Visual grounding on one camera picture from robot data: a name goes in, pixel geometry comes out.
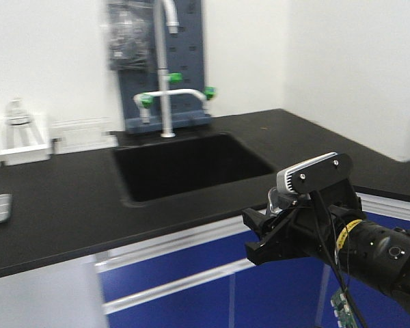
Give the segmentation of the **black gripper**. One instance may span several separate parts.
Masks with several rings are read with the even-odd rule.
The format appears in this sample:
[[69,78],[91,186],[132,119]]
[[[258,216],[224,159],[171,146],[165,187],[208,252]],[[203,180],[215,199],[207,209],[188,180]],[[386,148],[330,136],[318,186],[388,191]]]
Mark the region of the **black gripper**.
[[255,265],[305,258],[308,255],[326,263],[334,263],[336,250],[346,246],[351,230],[366,219],[361,200],[355,193],[352,202],[341,195],[326,191],[306,194],[310,197],[298,207],[292,219],[291,210],[262,214],[252,208],[242,211],[243,224],[255,233],[259,241],[245,243],[246,258]]

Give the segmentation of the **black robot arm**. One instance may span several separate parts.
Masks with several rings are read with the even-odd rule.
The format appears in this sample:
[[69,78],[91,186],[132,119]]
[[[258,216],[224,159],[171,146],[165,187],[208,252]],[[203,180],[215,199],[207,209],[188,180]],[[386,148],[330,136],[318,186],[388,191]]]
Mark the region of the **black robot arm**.
[[256,265],[313,257],[395,300],[410,315],[410,230],[367,219],[349,180],[301,195],[268,194],[278,210],[247,208],[243,223],[258,237],[245,245]]

